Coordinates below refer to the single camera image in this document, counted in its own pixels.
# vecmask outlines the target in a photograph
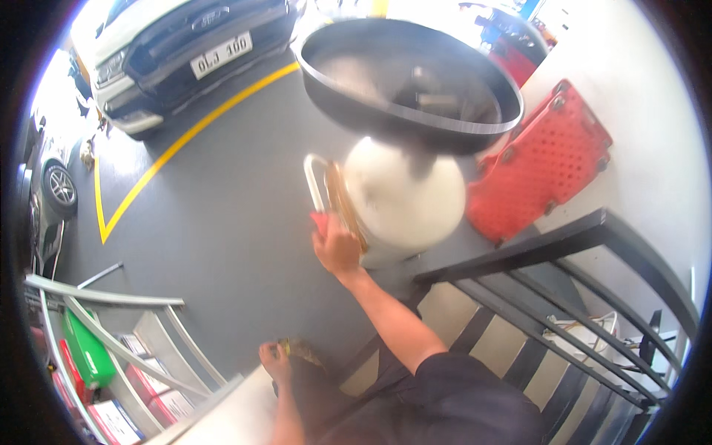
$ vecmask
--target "black railing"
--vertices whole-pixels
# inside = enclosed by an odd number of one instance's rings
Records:
[[[452,283],[469,295],[470,298],[512,323],[526,335],[541,342],[549,350],[578,367],[632,404],[641,408],[648,407],[650,404],[658,404],[661,397],[652,394],[645,386],[628,375],[621,366],[610,362],[590,346],[551,322],[546,315],[533,309],[523,299],[500,292],[487,284],[486,281],[481,280],[481,277],[492,273],[505,273],[512,280],[531,290],[534,294],[549,302],[549,304],[570,315],[572,319],[581,323],[581,325],[605,341],[609,347],[614,348],[623,357],[627,358],[637,372],[650,377],[660,386],[663,392],[670,393],[671,389],[663,377],[651,368],[651,357],[643,360],[643,358],[634,354],[627,345],[597,323],[591,321],[582,310],[558,297],[526,273],[518,270],[526,266],[551,262],[556,268],[588,288],[617,311],[620,316],[628,320],[641,332],[646,341],[659,350],[670,362],[671,366],[677,372],[680,372],[682,364],[679,357],[675,356],[653,327],[646,323],[633,308],[616,296],[610,289],[584,272],[580,267],[563,259],[565,256],[596,246],[606,246],[641,276],[670,308],[690,341],[694,341],[698,330],[699,316],[682,282],[665,260],[639,234],[606,209],[598,209],[556,230],[487,253],[478,258],[420,274],[415,277],[415,281],[425,285],[443,281]],[[481,292],[471,283],[476,283],[486,292]],[[521,322],[518,323],[518,320],[522,320],[521,314],[543,325],[563,340],[569,342],[586,356],[635,388],[646,400],[641,400],[625,392],[598,371],[584,365],[570,353],[554,344],[554,342],[544,338],[540,332],[532,329],[530,325],[524,326]]]

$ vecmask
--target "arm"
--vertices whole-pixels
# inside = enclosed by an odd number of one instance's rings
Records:
[[[275,358],[270,351],[277,347],[278,356]],[[260,346],[260,360],[267,372],[277,384],[279,396],[277,398],[277,417],[271,445],[304,445],[304,428],[294,402],[292,393],[292,368],[284,349],[276,343],[265,343]]]
[[[385,293],[359,264],[360,245],[334,214],[325,236],[312,235],[314,252],[324,267],[354,295],[386,346],[415,374],[423,361],[447,347],[413,312]]]

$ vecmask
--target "garage floor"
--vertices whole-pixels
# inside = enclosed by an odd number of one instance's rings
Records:
[[[227,81],[175,116],[145,145],[116,129],[108,139],[98,135],[104,224],[110,224],[139,178],[192,125],[293,61],[288,51]],[[258,364],[258,345],[285,336],[306,339],[327,366],[343,367],[375,331],[313,255],[312,202],[302,161],[309,152],[343,160],[359,137],[310,102],[296,70],[190,139],[125,209],[104,244],[95,172],[87,172],[74,156],[70,172],[79,211],[66,228],[56,279],[76,285],[123,261],[123,270],[93,288],[185,299],[179,316],[225,377],[252,370]],[[462,159],[461,166],[466,178],[471,177],[474,160]],[[491,249],[463,221],[449,239],[420,258],[374,277],[406,298],[412,274]],[[570,281],[543,274],[564,294],[575,294]],[[122,315],[115,317],[120,321]],[[132,327],[125,323],[124,329]]]

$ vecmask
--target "black funnel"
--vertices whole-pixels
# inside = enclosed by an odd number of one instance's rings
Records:
[[[516,84],[486,56],[415,23],[337,22],[309,36],[297,58],[326,115],[406,150],[469,155],[523,115]]]

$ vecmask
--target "silver car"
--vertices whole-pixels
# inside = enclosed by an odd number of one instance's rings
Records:
[[[23,243],[29,245],[25,264],[34,273],[53,278],[64,222],[77,212],[77,191],[67,165],[72,147],[52,136],[46,118],[30,116],[26,123],[26,144],[21,178],[21,217],[29,228]]]

